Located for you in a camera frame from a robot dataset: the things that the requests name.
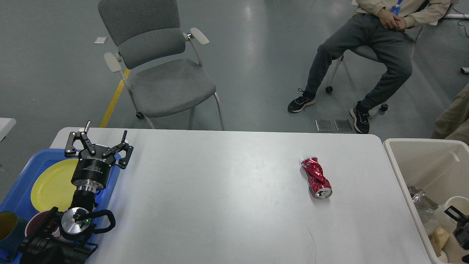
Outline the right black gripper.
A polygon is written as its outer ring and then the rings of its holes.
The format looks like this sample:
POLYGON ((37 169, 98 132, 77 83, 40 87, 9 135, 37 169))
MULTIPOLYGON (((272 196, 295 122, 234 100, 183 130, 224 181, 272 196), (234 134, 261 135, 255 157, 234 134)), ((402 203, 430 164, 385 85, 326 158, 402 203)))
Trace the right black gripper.
POLYGON ((450 205, 444 210, 444 213, 454 220, 456 228, 453 231, 453 236, 458 242, 459 246, 464 250, 469 250, 469 219, 459 209, 450 205))

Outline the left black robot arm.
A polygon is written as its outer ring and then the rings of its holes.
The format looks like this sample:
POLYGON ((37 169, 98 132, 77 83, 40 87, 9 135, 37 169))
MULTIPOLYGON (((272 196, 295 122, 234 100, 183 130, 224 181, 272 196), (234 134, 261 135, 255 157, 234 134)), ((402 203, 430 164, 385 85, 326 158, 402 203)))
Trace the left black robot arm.
POLYGON ((70 207, 47 212, 33 232, 19 246, 22 264, 84 264, 99 247, 90 243, 92 235, 110 232, 116 225, 109 209, 98 209, 97 194, 107 187, 112 167, 125 169, 133 147, 122 140, 113 147, 92 143, 88 138, 91 121, 82 132, 70 132, 64 155, 77 157, 71 177, 76 186, 70 207))

